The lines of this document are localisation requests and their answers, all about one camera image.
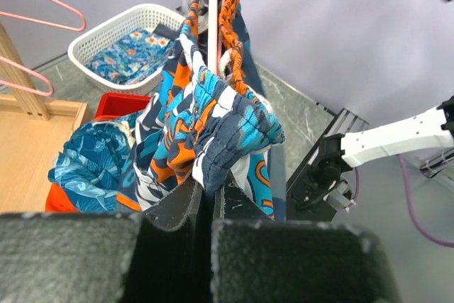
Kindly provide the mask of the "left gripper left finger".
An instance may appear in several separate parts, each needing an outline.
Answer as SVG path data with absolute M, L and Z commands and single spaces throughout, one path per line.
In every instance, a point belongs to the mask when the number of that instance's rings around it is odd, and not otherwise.
M 190 302 L 202 189 L 185 180 L 144 213 L 3 214 L 2 302 Z

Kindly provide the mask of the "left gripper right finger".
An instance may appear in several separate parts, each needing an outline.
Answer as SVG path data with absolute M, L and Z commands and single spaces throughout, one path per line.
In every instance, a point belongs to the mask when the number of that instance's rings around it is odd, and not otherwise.
M 211 225 L 214 302 L 400 302 L 378 237 L 347 224 L 274 221 L 232 180 Z

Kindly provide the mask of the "orange blue patterned shorts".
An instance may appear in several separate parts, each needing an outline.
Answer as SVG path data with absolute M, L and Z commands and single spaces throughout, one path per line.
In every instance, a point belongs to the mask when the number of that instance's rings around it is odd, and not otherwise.
M 275 217 L 268 150 L 285 140 L 281 123 L 253 90 L 258 80 L 240 0 L 217 3 L 225 62 L 218 75 L 205 63 L 199 20 L 210 0 L 189 0 L 173 56 L 159 89 L 131 126 L 133 146 L 116 196 L 124 211 L 145 211 L 188 177 L 213 194 L 232 177 L 268 217 Z

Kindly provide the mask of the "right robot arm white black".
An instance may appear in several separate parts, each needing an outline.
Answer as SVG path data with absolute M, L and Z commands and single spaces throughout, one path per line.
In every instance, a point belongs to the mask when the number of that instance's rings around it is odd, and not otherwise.
M 287 215 L 296 219 L 327 206 L 346 210 L 356 194 L 342 174 L 369 161 L 428 148 L 453 147 L 453 98 L 432 101 L 420 114 L 364 131 L 329 131 L 287 183 Z

